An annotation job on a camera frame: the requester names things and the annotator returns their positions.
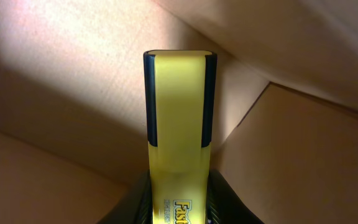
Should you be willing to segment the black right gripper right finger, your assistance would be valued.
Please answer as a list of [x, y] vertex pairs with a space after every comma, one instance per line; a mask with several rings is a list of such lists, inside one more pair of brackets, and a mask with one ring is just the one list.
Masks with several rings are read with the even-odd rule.
[[237, 196], [218, 170], [210, 170], [206, 197], [208, 224], [264, 224]]

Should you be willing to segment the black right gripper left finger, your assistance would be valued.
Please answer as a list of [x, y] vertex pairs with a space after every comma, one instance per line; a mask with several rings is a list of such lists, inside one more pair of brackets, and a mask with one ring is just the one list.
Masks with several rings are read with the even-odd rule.
[[146, 171], [130, 191], [97, 224], [153, 224], [152, 186]]

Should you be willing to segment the yellow highlighter marker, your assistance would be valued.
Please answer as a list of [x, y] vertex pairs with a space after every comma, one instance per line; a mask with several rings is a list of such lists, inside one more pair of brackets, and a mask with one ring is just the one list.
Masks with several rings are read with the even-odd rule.
[[153, 223], [205, 223], [217, 55], [144, 53]]

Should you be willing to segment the brown cardboard box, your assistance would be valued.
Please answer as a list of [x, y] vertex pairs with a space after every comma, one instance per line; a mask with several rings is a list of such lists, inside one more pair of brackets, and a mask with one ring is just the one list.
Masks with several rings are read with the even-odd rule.
[[217, 53], [211, 164], [263, 222], [358, 223], [358, 1], [0, 1], [0, 223], [129, 191], [152, 49]]

